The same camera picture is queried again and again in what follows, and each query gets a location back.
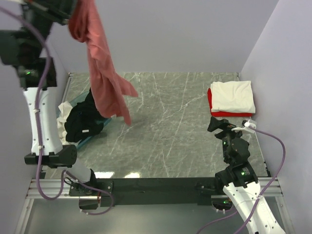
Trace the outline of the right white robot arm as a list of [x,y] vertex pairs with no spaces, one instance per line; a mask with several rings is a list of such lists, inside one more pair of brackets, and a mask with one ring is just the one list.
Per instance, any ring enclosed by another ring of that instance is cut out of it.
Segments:
[[236,231],[244,228],[250,234],[283,234],[285,231],[274,217],[263,194],[276,179],[273,176],[262,188],[259,179],[248,161],[249,143],[242,139],[243,131],[255,132],[251,120],[242,122],[242,127],[229,123],[226,119],[211,117],[208,132],[221,131],[215,137],[222,141],[223,159],[228,166],[215,174],[214,190],[227,195],[244,223]]

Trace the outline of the pink t shirt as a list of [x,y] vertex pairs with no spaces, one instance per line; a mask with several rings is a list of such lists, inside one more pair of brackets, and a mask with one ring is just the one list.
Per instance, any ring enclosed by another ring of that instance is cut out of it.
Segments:
[[91,92],[97,110],[102,117],[123,117],[124,122],[131,125],[124,96],[136,98],[138,93],[114,68],[95,1],[79,0],[68,28],[73,39],[86,44]]

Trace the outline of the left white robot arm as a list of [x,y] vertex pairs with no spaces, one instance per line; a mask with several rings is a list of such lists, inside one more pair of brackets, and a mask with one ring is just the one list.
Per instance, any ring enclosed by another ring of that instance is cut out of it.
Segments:
[[98,189],[92,169],[77,159],[74,145],[63,145],[58,133],[56,94],[57,73],[46,41],[54,23],[67,25],[76,0],[24,0],[20,4],[23,26],[19,30],[1,30],[0,60],[12,66],[28,104],[32,128],[31,152],[25,156],[27,165],[62,168],[76,182],[71,185],[85,195]]

